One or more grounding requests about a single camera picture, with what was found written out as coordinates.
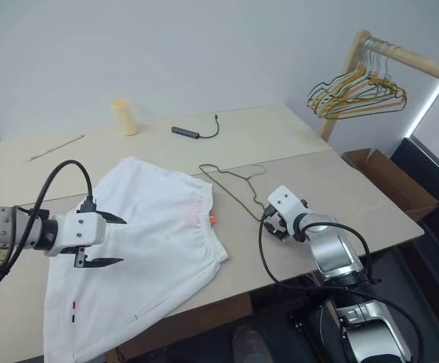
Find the clothes rack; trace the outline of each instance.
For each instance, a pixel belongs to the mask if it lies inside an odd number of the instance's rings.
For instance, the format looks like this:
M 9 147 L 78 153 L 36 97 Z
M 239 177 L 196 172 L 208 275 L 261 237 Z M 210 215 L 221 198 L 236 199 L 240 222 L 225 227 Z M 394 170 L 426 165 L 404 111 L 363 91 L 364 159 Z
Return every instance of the clothes rack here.
M 348 73 L 354 70 L 358 60 L 363 56 L 365 49 L 382 54 L 385 57 L 406 64 L 409 67 L 415 68 L 439 79 L 439 62 L 412 53 L 411 51 L 407 51 L 397 45 L 377 39 L 367 30 L 361 30 L 354 37 L 353 44 L 347 54 L 343 73 Z M 325 141 L 328 141 L 336 123 L 336 119 L 326 119 L 322 125 L 320 137 Z

